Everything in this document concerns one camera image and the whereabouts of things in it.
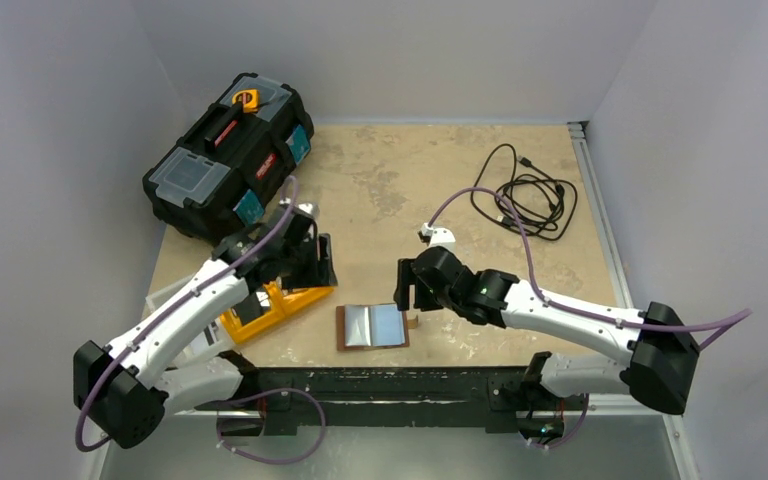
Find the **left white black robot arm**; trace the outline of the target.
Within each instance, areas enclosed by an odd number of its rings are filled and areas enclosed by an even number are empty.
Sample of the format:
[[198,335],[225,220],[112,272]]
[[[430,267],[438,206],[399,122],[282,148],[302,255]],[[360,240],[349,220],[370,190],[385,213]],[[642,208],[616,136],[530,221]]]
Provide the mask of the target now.
[[104,344],[86,341],[72,357],[77,449],[109,441],[133,448],[172,414],[244,409],[263,398],[257,368],[234,351],[221,316],[260,306],[260,291],[274,281],[291,290],[335,286],[331,253],[316,204],[281,204],[268,221],[221,240],[147,318]]

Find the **brown leather card holder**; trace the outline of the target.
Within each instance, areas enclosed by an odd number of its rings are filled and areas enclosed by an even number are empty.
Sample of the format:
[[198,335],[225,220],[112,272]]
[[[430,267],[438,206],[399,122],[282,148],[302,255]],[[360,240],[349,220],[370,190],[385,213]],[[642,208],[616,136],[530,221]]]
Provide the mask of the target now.
[[335,311],[338,351],[370,351],[410,346],[405,312],[396,304],[340,305]]

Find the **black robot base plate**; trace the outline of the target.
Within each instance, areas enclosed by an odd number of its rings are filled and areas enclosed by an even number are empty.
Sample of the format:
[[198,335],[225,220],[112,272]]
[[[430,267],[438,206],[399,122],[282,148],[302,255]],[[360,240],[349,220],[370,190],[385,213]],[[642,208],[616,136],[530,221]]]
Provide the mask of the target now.
[[203,411],[240,420],[233,435],[294,435],[301,426],[479,428],[525,438],[560,437],[560,416],[585,399],[562,399],[540,386],[527,366],[274,367],[251,370],[234,405]]

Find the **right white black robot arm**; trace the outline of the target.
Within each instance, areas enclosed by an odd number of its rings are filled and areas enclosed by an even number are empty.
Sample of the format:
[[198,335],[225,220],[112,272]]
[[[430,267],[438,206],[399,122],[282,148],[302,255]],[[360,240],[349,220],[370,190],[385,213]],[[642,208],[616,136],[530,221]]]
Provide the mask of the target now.
[[701,347],[665,304],[636,310],[536,291],[507,272],[474,272],[440,246],[398,260],[393,300],[401,311],[447,309],[474,325],[539,332],[590,349],[579,357],[536,356],[521,381],[533,406],[611,393],[628,394],[663,414],[686,411]]

